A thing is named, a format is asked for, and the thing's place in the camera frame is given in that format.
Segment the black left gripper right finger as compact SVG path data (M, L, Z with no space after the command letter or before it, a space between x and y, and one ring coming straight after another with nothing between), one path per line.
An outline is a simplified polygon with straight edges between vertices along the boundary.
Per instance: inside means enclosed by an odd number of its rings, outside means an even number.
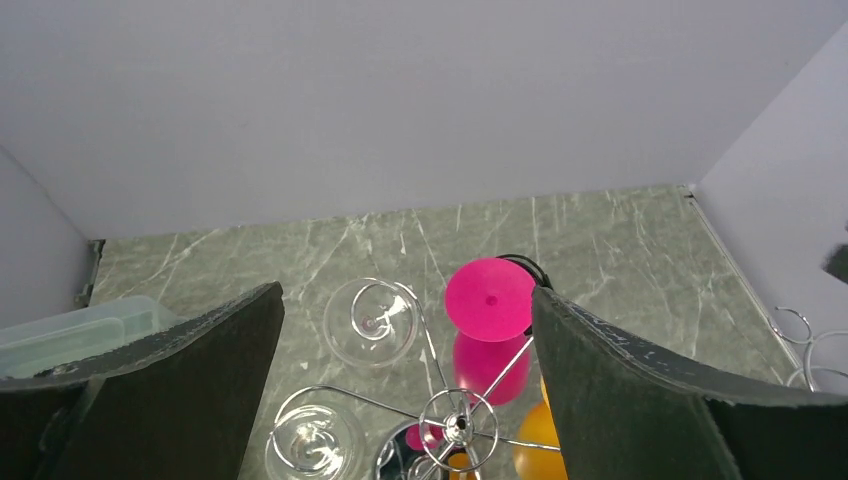
M843 479L847 400L747 378L629 333L554 291L534 344L572 479Z

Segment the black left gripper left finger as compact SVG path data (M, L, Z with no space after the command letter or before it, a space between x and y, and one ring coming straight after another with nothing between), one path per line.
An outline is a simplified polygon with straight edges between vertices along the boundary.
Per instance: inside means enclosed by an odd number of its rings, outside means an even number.
M279 283L1 383L5 479L234 479L277 348Z

